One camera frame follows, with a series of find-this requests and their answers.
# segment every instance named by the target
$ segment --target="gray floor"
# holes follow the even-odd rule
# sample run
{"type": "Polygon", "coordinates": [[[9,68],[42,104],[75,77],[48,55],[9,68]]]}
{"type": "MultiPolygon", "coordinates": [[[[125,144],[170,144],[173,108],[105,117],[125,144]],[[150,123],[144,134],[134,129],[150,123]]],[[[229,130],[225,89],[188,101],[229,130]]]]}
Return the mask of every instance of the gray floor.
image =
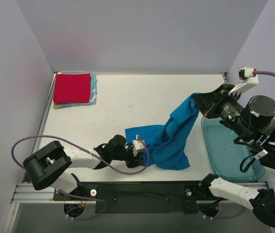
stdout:
{"type": "MultiPolygon", "coordinates": [[[[86,206],[94,213],[94,205],[86,206]]],[[[241,207],[221,204],[219,215],[237,213],[241,207]]],[[[203,220],[200,214],[106,214],[96,219],[78,222],[65,220],[62,204],[21,204],[13,233],[269,233],[251,211],[229,220],[203,220]]]]}

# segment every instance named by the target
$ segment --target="folded red cloth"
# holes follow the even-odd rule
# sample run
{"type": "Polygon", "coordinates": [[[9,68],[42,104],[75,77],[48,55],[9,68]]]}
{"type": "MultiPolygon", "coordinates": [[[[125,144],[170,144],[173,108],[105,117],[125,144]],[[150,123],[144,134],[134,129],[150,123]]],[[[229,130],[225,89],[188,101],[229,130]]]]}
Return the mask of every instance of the folded red cloth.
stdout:
{"type": "Polygon", "coordinates": [[[90,74],[57,74],[54,103],[89,103],[91,94],[90,74]]]}

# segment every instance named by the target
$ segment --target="teal plastic bin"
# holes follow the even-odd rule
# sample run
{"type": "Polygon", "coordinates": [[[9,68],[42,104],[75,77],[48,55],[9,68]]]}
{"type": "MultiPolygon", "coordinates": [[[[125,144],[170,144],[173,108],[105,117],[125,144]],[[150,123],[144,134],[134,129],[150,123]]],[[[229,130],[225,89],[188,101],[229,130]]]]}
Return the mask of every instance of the teal plastic bin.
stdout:
{"type": "Polygon", "coordinates": [[[265,168],[255,161],[253,165],[242,173],[239,170],[241,161],[250,155],[247,146],[234,144],[238,136],[229,128],[220,124],[220,118],[202,118],[201,126],[206,142],[206,148],[214,174],[221,178],[234,182],[244,183],[258,180],[265,172],[265,168]]]}

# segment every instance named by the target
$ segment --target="table top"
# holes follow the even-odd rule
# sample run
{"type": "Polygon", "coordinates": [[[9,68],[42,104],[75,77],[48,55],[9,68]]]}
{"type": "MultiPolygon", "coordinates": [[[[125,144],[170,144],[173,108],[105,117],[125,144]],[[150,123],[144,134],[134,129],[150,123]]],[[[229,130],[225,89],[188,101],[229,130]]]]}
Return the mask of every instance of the table top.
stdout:
{"type": "MultiPolygon", "coordinates": [[[[50,107],[44,134],[65,138],[86,149],[107,143],[114,135],[125,136],[125,129],[165,124],[170,113],[194,92],[210,92],[223,84],[218,75],[97,75],[95,105],[64,109],[50,107]]],[[[212,173],[199,114],[187,139],[185,154],[190,167],[181,171],[164,170],[152,165],[142,173],[123,175],[109,167],[92,170],[69,168],[82,182],[145,182],[201,180],[212,173]]],[[[52,139],[43,138],[40,147],[52,139]]],[[[114,167],[133,172],[124,161],[112,161],[114,167]]]]}

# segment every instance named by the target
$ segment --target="crumpled blue fabric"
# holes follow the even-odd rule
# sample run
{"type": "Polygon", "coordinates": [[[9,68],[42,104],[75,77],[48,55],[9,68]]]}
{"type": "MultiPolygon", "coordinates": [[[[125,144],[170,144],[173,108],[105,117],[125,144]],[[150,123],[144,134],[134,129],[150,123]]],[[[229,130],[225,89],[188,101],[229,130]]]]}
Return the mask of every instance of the crumpled blue fabric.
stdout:
{"type": "MultiPolygon", "coordinates": [[[[183,170],[189,167],[184,153],[186,140],[198,117],[199,108],[190,95],[171,114],[165,125],[150,125],[126,129],[127,142],[132,142],[139,134],[145,141],[150,154],[149,165],[170,170],[183,170]]],[[[147,160],[146,152],[142,153],[147,160]]]]}

